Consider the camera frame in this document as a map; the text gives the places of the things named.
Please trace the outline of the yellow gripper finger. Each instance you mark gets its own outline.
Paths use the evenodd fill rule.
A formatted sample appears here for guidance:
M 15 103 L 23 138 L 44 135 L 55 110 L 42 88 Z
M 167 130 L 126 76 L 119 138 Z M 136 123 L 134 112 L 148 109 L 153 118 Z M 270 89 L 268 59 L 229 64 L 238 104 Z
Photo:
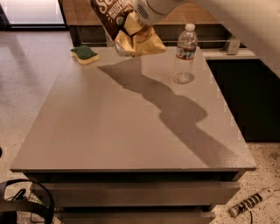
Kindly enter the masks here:
M 137 13 L 132 11 L 125 20 L 124 29 L 130 35 L 134 35 L 144 27 L 144 24 L 140 21 Z

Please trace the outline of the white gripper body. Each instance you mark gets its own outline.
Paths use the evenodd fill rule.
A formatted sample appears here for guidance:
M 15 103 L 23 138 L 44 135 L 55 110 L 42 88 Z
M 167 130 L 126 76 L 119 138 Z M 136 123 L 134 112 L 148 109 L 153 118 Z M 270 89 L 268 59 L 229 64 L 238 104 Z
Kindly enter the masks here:
M 133 7 L 141 23 L 154 25 L 186 2 L 187 0 L 133 0 Z

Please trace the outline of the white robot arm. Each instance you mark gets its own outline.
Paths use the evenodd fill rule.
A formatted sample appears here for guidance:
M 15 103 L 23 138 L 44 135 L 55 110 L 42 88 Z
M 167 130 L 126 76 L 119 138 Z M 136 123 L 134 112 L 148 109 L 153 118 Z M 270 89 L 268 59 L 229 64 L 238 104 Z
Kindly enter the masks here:
M 280 77 L 280 0 L 132 0 L 137 18 L 154 25 L 194 1 Z

